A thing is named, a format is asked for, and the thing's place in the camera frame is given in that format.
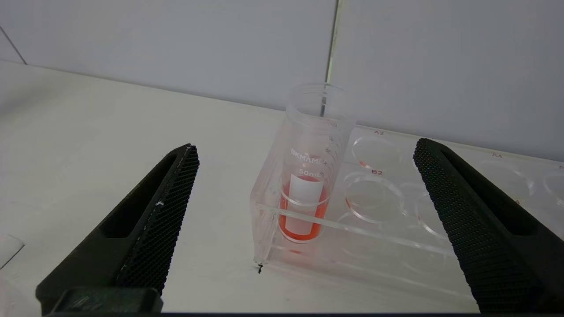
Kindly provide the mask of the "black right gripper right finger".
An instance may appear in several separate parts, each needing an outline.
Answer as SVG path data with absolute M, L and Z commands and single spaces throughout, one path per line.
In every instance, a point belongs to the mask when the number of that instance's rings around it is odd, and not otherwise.
M 564 243 L 449 147 L 413 155 L 482 313 L 563 313 Z

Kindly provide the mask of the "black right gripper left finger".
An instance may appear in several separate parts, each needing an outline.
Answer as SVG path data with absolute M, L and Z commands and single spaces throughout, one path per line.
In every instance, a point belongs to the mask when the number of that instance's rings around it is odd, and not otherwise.
M 167 153 L 39 283 L 41 314 L 160 313 L 199 165 L 192 144 Z

